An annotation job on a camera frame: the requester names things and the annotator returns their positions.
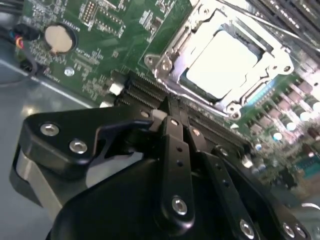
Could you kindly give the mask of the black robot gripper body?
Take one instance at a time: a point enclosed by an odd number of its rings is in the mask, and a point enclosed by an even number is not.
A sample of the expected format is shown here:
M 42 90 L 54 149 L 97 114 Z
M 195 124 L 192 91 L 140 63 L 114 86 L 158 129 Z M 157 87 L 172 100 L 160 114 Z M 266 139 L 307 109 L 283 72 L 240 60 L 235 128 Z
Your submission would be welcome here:
M 17 192 L 49 210 L 49 240 L 228 240 L 207 171 L 192 175 L 176 159 L 169 178 L 165 165 L 142 159 L 87 187 L 59 178 L 17 150 L 11 175 Z

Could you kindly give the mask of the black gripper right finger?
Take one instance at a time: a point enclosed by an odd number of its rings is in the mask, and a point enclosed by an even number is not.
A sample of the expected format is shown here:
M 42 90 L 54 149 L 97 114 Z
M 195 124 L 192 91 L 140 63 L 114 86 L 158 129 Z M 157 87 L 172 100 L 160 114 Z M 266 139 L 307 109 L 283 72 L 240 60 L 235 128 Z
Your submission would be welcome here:
M 202 164 L 217 194 L 228 240 L 310 240 L 307 228 L 241 162 L 239 146 L 229 133 L 215 133 L 214 147 L 189 123 L 187 107 L 179 116 L 191 147 L 191 156 Z

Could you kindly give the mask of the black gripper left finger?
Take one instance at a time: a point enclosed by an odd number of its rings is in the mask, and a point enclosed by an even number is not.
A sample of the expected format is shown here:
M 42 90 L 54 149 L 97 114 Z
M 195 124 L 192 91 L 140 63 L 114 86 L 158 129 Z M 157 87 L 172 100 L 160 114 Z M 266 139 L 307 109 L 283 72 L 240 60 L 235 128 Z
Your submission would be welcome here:
M 194 224 L 189 146 L 177 117 L 138 106 L 38 113 L 22 125 L 22 152 L 67 183 L 53 236 L 181 236 Z M 80 189 L 99 155 L 140 152 L 138 162 Z

